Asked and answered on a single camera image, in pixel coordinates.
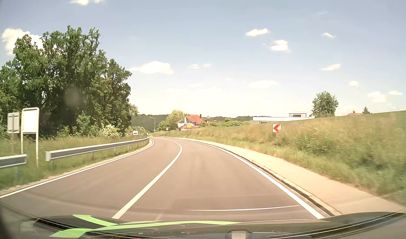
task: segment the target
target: house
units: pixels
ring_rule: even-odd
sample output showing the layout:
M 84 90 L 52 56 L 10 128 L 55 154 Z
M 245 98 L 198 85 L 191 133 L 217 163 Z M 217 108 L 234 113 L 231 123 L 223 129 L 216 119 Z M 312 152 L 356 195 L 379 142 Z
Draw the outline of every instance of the house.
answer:
M 275 123 L 294 120 L 313 119 L 312 112 L 292 112 L 289 113 L 290 117 L 253 117 L 250 122 L 252 124 Z
M 191 128 L 198 128 L 200 127 L 200 124 L 205 122 L 204 119 L 202 119 L 202 115 L 196 115 L 196 114 L 190 114 L 190 115 L 184 115 L 184 117 L 176 122 L 178 124 L 178 129 L 179 130 L 184 130 L 184 129 L 189 129 L 187 127 L 188 124 L 191 124 Z
M 362 113 L 355 113 L 355 111 L 352 111 L 352 113 L 349 113 L 346 116 L 348 116 L 348 115 L 360 115 L 360 114 L 362 114 Z

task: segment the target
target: grassy embankment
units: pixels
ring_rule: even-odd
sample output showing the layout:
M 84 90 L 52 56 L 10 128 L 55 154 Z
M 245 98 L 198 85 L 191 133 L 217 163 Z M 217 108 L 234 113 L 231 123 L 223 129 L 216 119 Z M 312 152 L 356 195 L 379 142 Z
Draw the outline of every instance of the grassy embankment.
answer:
M 406 205 L 406 111 L 160 132 L 283 158 L 334 180 Z
M 127 135 L 124 138 L 74 138 L 69 137 L 61 140 L 40 140 L 39 141 L 39 167 L 36 167 L 36 146 L 31 140 L 24 141 L 24 153 L 27 154 L 27 164 L 19 167 L 19 177 L 15 178 L 15 168 L 0 169 L 0 190 L 15 185 L 23 185 L 35 182 L 49 176 L 58 175 L 72 171 L 83 166 L 102 161 L 115 156 L 114 149 L 102 150 L 92 154 L 81 154 L 54 160 L 53 166 L 45 161 L 45 151 L 77 148 L 90 145 L 108 144 L 123 142 L 135 139 L 142 139 L 146 136 Z M 130 151 L 138 149 L 138 145 L 131 145 Z M 128 152 L 128 147 L 116 149 L 116 155 Z M 19 139 L 14 141 L 14 152 L 10 140 L 0 140 L 0 157 L 20 154 Z

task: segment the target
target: metal guardrail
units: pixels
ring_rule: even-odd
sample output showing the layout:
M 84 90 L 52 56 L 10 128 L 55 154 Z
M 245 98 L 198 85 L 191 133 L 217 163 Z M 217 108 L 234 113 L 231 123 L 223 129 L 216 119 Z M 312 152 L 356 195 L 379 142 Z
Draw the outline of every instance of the metal guardrail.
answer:
M 26 154 L 0 157 L 0 169 L 17 167 L 27 163 Z
M 137 139 L 137 140 L 131 140 L 131 141 L 125 141 L 125 142 L 119 142 L 119 143 L 85 146 L 85 147 L 80 147 L 80 148 L 67 148 L 67 149 L 60 149 L 60 150 L 54 150 L 54 151 L 45 151 L 45 160 L 51 161 L 51 160 L 56 160 L 56 159 L 63 158 L 63 157 L 93 153 L 96 151 L 107 150 L 107 149 L 111 149 L 111 148 L 114 148 L 116 150 L 116 148 L 118 148 L 118 147 L 144 143 L 145 141 L 148 142 L 148 140 L 149 140 L 149 138 L 147 137 L 145 139 Z

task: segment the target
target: curved road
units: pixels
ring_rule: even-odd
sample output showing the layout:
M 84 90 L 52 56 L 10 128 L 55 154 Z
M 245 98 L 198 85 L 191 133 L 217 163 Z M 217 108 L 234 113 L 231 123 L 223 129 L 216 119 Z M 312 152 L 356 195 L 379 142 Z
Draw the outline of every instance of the curved road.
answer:
M 152 137 L 133 155 L 0 197 L 24 214 L 88 214 L 126 221 L 312 220 L 326 216 L 229 152 Z M 19 214 L 1 207 L 5 220 Z

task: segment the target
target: red and white chevron sign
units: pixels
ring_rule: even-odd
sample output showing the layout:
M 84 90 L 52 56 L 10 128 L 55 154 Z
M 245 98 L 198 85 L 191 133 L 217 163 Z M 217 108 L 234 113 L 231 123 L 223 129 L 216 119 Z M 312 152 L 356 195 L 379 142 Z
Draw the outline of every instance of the red and white chevron sign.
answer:
M 280 132 L 280 130 L 281 130 L 281 125 L 276 125 L 276 124 L 272 125 L 272 132 L 273 133 Z

